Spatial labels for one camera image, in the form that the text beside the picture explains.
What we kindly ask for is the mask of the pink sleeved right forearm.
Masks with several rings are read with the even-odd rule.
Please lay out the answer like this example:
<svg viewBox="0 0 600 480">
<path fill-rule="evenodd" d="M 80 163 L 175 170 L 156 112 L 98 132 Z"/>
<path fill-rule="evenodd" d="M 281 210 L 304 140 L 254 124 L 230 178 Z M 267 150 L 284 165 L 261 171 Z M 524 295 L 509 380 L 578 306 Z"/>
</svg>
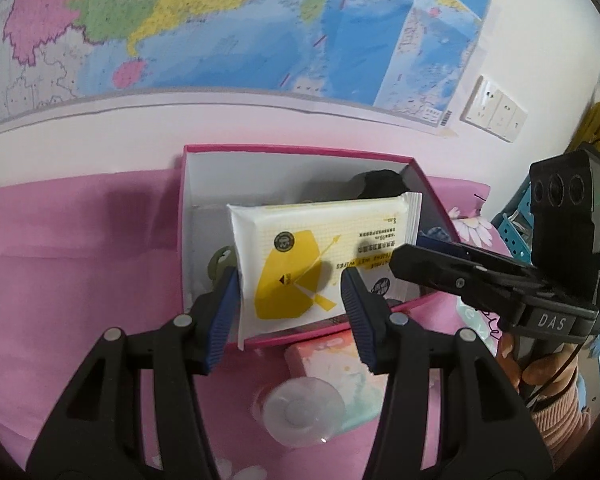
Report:
<svg viewBox="0 0 600 480">
<path fill-rule="evenodd" d="M 567 388 L 545 402 L 545 408 L 532 412 L 531 417 L 558 469 L 583 442 L 591 428 L 591 414 L 579 408 L 577 379 Z"/>
</svg>

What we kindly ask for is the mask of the right hand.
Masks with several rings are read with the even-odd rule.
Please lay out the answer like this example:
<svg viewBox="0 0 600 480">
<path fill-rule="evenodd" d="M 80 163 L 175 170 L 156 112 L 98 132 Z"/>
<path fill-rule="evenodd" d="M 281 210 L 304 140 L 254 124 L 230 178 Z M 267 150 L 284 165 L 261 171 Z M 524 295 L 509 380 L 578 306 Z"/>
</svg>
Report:
<svg viewBox="0 0 600 480">
<path fill-rule="evenodd" d="M 516 390 L 521 382 L 529 386 L 545 386 L 540 398 L 552 398 L 562 394 L 577 373 L 579 350 L 573 344 L 565 344 L 561 352 L 533 361 L 526 368 L 521 368 L 514 359 L 514 347 L 514 336 L 502 333 L 498 342 L 496 362 L 501 365 Z"/>
</svg>

